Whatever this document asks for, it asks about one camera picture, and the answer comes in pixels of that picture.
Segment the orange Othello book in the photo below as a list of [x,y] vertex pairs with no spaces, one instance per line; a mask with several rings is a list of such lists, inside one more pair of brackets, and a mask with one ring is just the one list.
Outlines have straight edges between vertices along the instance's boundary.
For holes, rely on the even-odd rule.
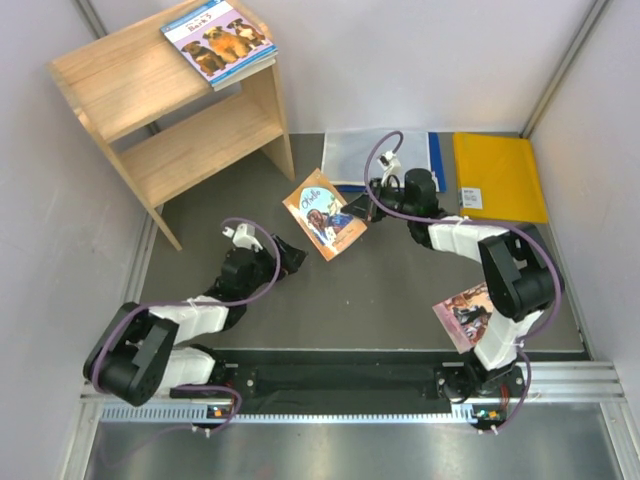
[[283,205],[326,261],[349,248],[367,230],[363,220],[343,213],[345,199],[316,168]]

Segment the pink Taming of Shrew book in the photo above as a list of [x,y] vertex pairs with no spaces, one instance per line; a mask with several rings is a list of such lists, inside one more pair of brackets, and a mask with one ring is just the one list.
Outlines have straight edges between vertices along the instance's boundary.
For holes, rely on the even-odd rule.
[[458,353],[472,350],[484,335],[493,313],[485,283],[464,290],[432,307]]

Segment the blue Nineteen Eighty-Four book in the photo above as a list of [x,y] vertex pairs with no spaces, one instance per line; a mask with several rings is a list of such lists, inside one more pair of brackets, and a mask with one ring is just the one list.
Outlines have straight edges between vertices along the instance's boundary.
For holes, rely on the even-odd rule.
[[218,78],[217,82],[211,82],[210,85],[213,88],[214,91],[219,91],[222,90],[224,88],[227,88],[230,85],[233,85],[235,83],[238,83],[266,68],[271,67],[274,63],[276,62],[276,57],[273,56],[271,58],[268,59],[263,59],[260,60],[258,62],[256,62],[255,64],[252,64],[250,66],[244,67],[243,69],[233,73],[232,75],[225,77],[224,79],[222,79],[221,77]]

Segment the Why Do Dogs Bark book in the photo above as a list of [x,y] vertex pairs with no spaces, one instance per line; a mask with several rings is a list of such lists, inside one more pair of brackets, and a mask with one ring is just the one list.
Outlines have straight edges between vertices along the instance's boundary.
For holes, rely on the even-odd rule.
[[278,53],[266,33],[226,1],[208,1],[160,31],[209,85]]

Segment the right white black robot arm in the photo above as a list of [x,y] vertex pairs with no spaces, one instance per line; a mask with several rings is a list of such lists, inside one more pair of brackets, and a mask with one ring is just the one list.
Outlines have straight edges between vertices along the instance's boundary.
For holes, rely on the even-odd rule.
[[531,223],[478,224],[446,212],[431,172],[421,168],[405,173],[402,189],[372,179],[368,191],[341,211],[371,223],[385,216],[403,219],[416,243],[481,264],[493,311],[465,361],[466,380],[481,396],[498,389],[516,361],[520,341],[564,291],[538,228]]

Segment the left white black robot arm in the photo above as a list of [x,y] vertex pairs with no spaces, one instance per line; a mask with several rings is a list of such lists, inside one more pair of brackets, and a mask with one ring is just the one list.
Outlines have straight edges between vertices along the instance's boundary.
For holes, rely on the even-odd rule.
[[269,252],[247,223],[224,229],[233,247],[204,294],[173,305],[123,304],[83,366],[94,388],[141,406],[159,390],[194,385],[205,396],[226,387],[227,374],[215,354],[187,343],[227,331],[245,315],[249,300],[296,273],[308,253],[271,235]]

